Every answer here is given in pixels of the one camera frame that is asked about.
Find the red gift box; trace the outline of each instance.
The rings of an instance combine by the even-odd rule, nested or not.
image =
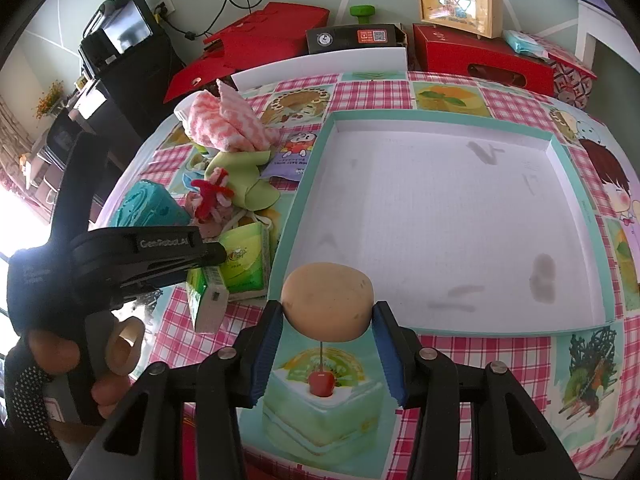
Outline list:
[[[561,46],[547,38],[530,36],[549,54],[548,64],[554,71],[554,97],[576,108],[584,108],[597,76]]]
[[[305,54],[306,32],[328,17],[322,7],[268,3],[204,40],[204,54],[174,76],[164,102],[238,70]]]
[[[533,57],[520,56],[502,38],[414,23],[415,57],[425,72],[490,79],[532,92],[554,95],[552,67]]]

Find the finger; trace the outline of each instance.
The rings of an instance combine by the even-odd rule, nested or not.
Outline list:
[[[47,374],[66,374],[80,362],[78,345],[51,332],[31,330],[27,341],[36,363]]]
[[[111,362],[116,366],[124,366],[131,354],[131,345],[124,338],[117,338],[111,349]]]
[[[118,402],[130,388],[129,377],[107,372],[91,388],[91,396],[101,406]]]
[[[98,413],[100,413],[102,418],[108,418],[109,415],[111,415],[111,413],[113,413],[113,410],[115,409],[116,409],[115,404],[110,404],[109,406],[98,406]]]

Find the black box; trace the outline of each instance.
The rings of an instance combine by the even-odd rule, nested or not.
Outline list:
[[[309,54],[375,46],[406,47],[406,42],[406,34],[393,23],[339,25],[312,28],[306,32]]]

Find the curtain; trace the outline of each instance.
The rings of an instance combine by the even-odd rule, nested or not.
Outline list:
[[[28,202],[26,180],[20,170],[20,156],[30,153],[33,143],[27,131],[0,96],[0,185]]]

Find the pink towel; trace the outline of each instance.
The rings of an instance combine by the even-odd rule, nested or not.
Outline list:
[[[231,86],[218,80],[220,99],[201,92],[189,111],[189,134],[198,144],[221,152],[265,151],[278,133],[265,128],[253,109]]]

